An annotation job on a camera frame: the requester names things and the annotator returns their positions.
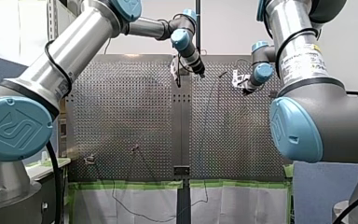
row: vertical metal pole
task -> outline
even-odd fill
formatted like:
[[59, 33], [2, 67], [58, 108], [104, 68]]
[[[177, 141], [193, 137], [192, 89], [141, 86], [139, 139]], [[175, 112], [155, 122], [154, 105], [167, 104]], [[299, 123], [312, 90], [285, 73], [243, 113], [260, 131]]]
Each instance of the vertical metal pole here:
[[196, 0], [197, 13], [197, 31], [196, 31], [196, 48], [201, 51], [201, 0]]

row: perforated metal panel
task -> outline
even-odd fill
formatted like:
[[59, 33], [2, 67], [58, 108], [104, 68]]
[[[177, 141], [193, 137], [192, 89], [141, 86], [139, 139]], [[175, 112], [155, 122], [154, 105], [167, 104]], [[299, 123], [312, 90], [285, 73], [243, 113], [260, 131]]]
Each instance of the perforated metal panel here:
[[[188, 161], [188, 151], [192, 178], [282, 180], [282, 157], [269, 133], [269, 94], [279, 89], [279, 80], [243, 97], [231, 86], [238, 58], [203, 57], [206, 78], [184, 83], [190, 85], [189, 106], [178, 107], [171, 56], [98, 56], [68, 99], [71, 181], [173, 179], [178, 155]], [[250, 64], [240, 63], [240, 72], [249, 74]], [[86, 165], [92, 154], [95, 164]]]
[[[243, 97], [231, 86], [235, 59], [210, 59], [206, 78], [193, 81], [191, 177], [282, 180], [283, 160], [269, 132], [269, 94], [280, 88], [279, 79]], [[239, 65], [240, 74], [250, 74], [250, 63]]]
[[170, 58], [104, 56], [82, 73], [69, 106], [72, 180], [172, 179]]

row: metal frame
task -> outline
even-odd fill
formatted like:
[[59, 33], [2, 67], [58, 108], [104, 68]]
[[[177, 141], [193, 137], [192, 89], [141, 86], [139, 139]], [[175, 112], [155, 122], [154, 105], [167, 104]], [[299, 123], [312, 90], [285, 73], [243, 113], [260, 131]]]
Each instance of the metal frame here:
[[48, 0], [48, 40], [58, 36], [57, 0]]

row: end effector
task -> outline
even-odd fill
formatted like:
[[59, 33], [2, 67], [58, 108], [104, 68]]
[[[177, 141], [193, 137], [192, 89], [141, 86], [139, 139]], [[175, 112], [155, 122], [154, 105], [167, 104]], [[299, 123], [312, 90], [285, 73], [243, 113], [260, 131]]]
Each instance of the end effector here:
[[177, 29], [171, 35], [173, 46], [179, 52], [186, 64], [191, 67], [193, 72], [200, 77], [205, 77], [205, 66], [192, 40], [192, 34], [186, 29]]
[[199, 51], [193, 44], [193, 36], [197, 26], [197, 15], [193, 10], [185, 9], [179, 18], [168, 22], [168, 30], [172, 29], [171, 42], [186, 65], [200, 77], [205, 77], [205, 66]]
[[259, 41], [252, 46], [252, 74], [240, 75], [238, 72], [238, 61], [236, 69], [233, 70], [232, 85], [242, 89], [244, 95], [252, 94], [261, 90], [264, 84], [274, 75], [274, 69], [269, 63], [275, 61], [275, 48], [269, 46], [265, 41]]

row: white wall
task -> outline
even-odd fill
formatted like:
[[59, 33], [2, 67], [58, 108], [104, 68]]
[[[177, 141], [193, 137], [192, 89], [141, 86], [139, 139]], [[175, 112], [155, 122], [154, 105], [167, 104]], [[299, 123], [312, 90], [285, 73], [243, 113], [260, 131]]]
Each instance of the white wall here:
[[[143, 0], [143, 17], [170, 19], [195, 0]], [[258, 40], [269, 39], [264, 25], [255, 20], [258, 0], [201, 1], [201, 46], [208, 54], [250, 54]], [[358, 0], [348, 0], [338, 17], [325, 25], [320, 45], [330, 75], [349, 90], [358, 90]], [[175, 53], [169, 40], [121, 35], [111, 41], [108, 54]]]
[[340, 79], [347, 90], [358, 91], [358, 0], [348, 0], [325, 25], [320, 46], [330, 76]]
[[[170, 20], [185, 8], [195, 10], [195, 0], [144, 0], [142, 3], [142, 16], [155, 20]], [[201, 3], [201, 47], [208, 54], [249, 54], [254, 42], [269, 40], [263, 24], [255, 20], [258, 0], [204, 0]], [[170, 40], [158, 42], [153, 38], [121, 35], [111, 41], [106, 53], [158, 54], [175, 51]]]

